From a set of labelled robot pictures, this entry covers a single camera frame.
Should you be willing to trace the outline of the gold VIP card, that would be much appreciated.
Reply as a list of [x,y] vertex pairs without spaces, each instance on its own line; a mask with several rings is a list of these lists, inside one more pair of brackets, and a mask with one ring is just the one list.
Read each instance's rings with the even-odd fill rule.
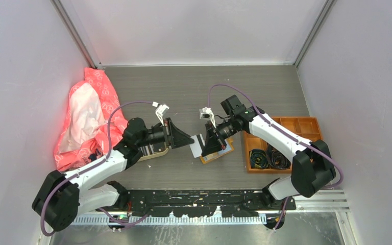
[[203,160],[205,162],[209,162],[209,161],[212,161],[212,160],[214,160],[214,159],[216,159],[218,157],[219,157],[219,153],[213,153],[213,154],[209,154],[209,155],[203,157]]

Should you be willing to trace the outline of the orange leather card holder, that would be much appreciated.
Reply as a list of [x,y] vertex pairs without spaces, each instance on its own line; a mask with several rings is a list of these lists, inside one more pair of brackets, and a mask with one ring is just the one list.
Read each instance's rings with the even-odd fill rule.
[[228,138],[227,139],[227,145],[226,145],[226,148],[224,150],[221,150],[221,151],[218,151],[216,153],[207,155],[205,157],[200,156],[201,162],[203,164],[207,164],[209,162],[212,162],[212,161],[214,161],[214,160],[216,160],[216,159],[218,159],[218,158],[220,158],[220,157],[222,157],[222,156],[224,156],[224,155],[234,151],[234,147],[233,147],[232,143],[233,143],[233,139],[232,138]]

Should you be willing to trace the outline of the white striped card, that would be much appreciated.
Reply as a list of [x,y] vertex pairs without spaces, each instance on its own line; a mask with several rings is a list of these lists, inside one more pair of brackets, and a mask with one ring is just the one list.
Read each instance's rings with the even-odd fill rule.
[[202,155],[203,148],[205,146],[204,138],[202,134],[193,135],[190,137],[194,140],[194,143],[190,144],[190,149],[194,158],[198,158]]

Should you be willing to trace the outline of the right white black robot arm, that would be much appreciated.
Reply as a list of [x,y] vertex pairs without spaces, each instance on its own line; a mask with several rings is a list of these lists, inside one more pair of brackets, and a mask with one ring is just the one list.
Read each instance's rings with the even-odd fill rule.
[[284,198],[294,195],[310,198],[336,178],[335,164],[323,140],[311,141],[291,132],[255,105],[246,107],[235,95],[222,101],[221,106],[228,118],[218,125],[211,108],[199,110],[200,118],[207,120],[203,157],[225,149],[227,138],[245,131],[267,142],[291,162],[289,177],[276,179],[262,189],[266,208],[277,209]]

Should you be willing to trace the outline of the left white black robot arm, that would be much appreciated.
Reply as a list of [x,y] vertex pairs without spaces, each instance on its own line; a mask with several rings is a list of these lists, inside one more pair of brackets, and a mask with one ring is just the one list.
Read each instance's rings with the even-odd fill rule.
[[169,117],[149,129],[139,117],[129,120],[122,140],[110,153],[76,170],[65,173],[54,170],[46,176],[32,203],[41,225],[48,224],[58,232],[80,214],[102,207],[124,210],[129,198],[122,185],[111,181],[100,188],[94,186],[135,165],[143,155],[141,147],[156,143],[176,149],[194,140]]

